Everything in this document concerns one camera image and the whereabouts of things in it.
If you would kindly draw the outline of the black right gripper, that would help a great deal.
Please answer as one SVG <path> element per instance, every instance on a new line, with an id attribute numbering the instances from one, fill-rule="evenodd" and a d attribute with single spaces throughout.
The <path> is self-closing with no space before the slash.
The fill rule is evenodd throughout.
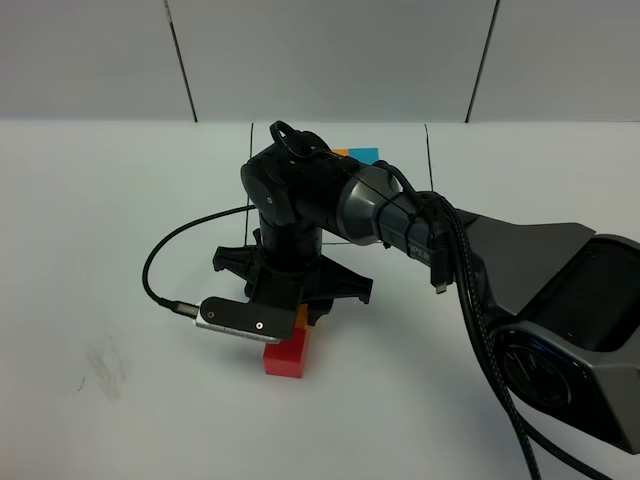
<path id="1" fill-rule="evenodd" d="M 315 326 L 336 299 L 369 302 L 373 281 L 324 256 L 320 228 L 260 227 L 254 236 L 254 245 L 220 247 L 213 258 L 216 271 L 245 281 L 251 303 L 291 310 L 307 304 L 307 324 Z"/>

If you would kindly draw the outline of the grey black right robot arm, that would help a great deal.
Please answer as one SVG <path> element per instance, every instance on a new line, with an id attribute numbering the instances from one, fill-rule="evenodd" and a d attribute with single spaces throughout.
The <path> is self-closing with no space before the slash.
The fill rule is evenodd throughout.
<path id="1" fill-rule="evenodd" d="M 315 322 L 339 298 L 368 301 L 372 282 L 325 257 L 330 232 L 380 243 L 457 291 L 472 349 L 506 411 L 532 476 L 539 445 L 564 459 L 515 401 L 613 445 L 639 450 L 639 246 L 578 223 L 517 225 L 415 190 L 394 166 L 332 151 L 277 121 L 272 142 L 241 169 L 259 213 L 252 246 L 219 248 L 216 270 L 243 279 L 247 301 L 210 298 L 198 318 L 279 343 L 301 308 Z"/>

